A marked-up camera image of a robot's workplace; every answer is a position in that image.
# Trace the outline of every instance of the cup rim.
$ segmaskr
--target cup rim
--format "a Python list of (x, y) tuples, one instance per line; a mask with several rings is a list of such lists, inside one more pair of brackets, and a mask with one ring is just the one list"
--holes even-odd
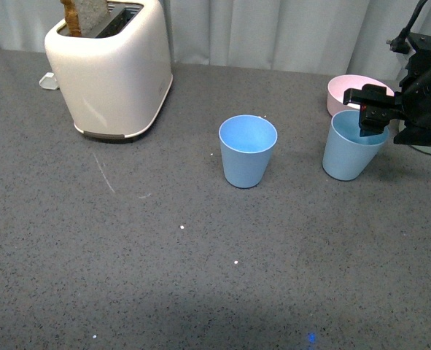
[(377, 144), (360, 144), (358, 142), (347, 139), (345, 136), (343, 136), (341, 133), (338, 132), (338, 130), (335, 128), (335, 126), (333, 124), (333, 121), (335, 120), (335, 117), (337, 117), (339, 114), (348, 114), (348, 113), (352, 113), (352, 114), (358, 113), (359, 114), (360, 111), (356, 111), (356, 110), (339, 111), (339, 112), (335, 113), (333, 115), (332, 119), (330, 120), (330, 126), (333, 128), (335, 133), (338, 136), (340, 136), (343, 140), (345, 140), (351, 144), (356, 144), (357, 146), (361, 146), (361, 147), (377, 147), (377, 146), (381, 146), (382, 144), (385, 144), (387, 142), (387, 140), (389, 139), (389, 128), (387, 126), (384, 128), (384, 132), (383, 132), (383, 134), (385, 134), (385, 139), (382, 142), (379, 142)]
[[(264, 121), (264, 123), (267, 123), (267, 125), (271, 126), (271, 127), (272, 127), (272, 129), (273, 129), (273, 131), (274, 131), (274, 133), (275, 133), (275, 139), (272, 141), (271, 145), (270, 145), (270, 146), (268, 146), (268, 147), (266, 147), (265, 149), (261, 149), (261, 150), (259, 150), (259, 151), (254, 151), (254, 152), (250, 152), (250, 151), (241, 151), (241, 150), (236, 149), (236, 148), (233, 148), (233, 147), (231, 147), (229, 144), (227, 144), (227, 143), (225, 142), (225, 140), (223, 140), (223, 138), (222, 138), (222, 128), (223, 128), (223, 126), (224, 126), (226, 123), (228, 123), (229, 121), (231, 121), (231, 120), (233, 120), (233, 119), (240, 118), (240, 117), (260, 118), (261, 120), (263, 120), (263, 121)], [(279, 135), (278, 135), (278, 132), (277, 132), (277, 130), (276, 130), (276, 128), (275, 128), (275, 126), (273, 126), (273, 124), (272, 124), (271, 122), (269, 122), (269, 121), (268, 121), (268, 120), (266, 120), (265, 118), (262, 118), (262, 117), (261, 117), (261, 116), (259, 116), (259, 115), (252, 115), (252, 114), (240, 114), (240, 115), (235, 115), (235, 116), (233, 116), (233, 117), (230, 117), (230, 118), (226, 119), (226, 120), (221, 124), (221, 126), (219, 127), (219, 129), (218, 129), (218, 137), (219, 137), (220, 141), (221, 141), (221, 142), (222, 142), (226, 147), (228, 147), (229, 149), (231, 149), (231, 150), (233, 150), (233, 151), (236, 151), (236, 152), (238, 152), (238, 153), (245, 153), (245, 154), (256, 154), (256, 153), (262, 153), (262, 152), (265, 152), (265, 151), (269, 150), (270, 148), (272, 148), (273, 146), (275, 146), (275, 144), (276, 144), (276, 142), (277, 142), (277, 139), (278, 139), (278, 136), (279, 136)]]

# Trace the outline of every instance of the small white object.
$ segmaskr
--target small white object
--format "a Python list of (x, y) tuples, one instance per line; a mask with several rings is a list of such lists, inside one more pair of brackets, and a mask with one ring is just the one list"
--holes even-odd
[(56, 81), (55, 75), (51, 71), (40, 79), (39, 85), (45, 90), (57, 90), (60, 87)]

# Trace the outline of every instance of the cable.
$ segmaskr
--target cable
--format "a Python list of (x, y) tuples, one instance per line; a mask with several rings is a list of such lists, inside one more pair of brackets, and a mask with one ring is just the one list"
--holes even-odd
[(416, 22), (416, 19), (418, 18), (423, 6), (426, 3), (427, 3), (427, 0), (419, 0), (406, 27), (402, 29), (400, 34), (398, 34), (398, 36), (395, 39), (387, 41), (387, 44), (390, 44), (391, 51), (395, 53), (404, 53), (404, 54), (410, 52), (410, 46), (406, 42), (406, 38), (410, 34), (411, 27), (413, 27), (413, 24)]

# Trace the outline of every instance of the bread slice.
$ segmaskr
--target bread slice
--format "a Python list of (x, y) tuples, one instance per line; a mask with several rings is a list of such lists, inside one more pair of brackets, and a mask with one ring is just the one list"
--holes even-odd
[(108, 15), (106, 0), (60, 0), (70, 36), (87, 36)]

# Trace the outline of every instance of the scratch mark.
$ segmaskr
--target scratch mark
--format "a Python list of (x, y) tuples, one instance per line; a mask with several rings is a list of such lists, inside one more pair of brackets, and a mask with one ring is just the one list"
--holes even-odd
[(113, 187), (110, 185), (110, 183), (109, 183), (108, 179), (107, 179), (107, 178), (106, 178), (106, 176), (105, 176), (104, 171), (101, 169), (101, 166), (100, 166), (100, 163), (98, 162), (98, 159), (97, 159), (96, 154), (95, 154), (94, 152), (92, 152), (92, 154), (93, 154), (93, 157), (96, 159), (96, 162), (97, 162), (98, 168), (100, 169), (101, 175), (104, 177), (104, 179), (105, 179), (105, 181), (106, 181), (106, 184), (108, 185), (108, 187), (110, 187), (110, 190), (112, 190), (112, 192), (114, 193)]

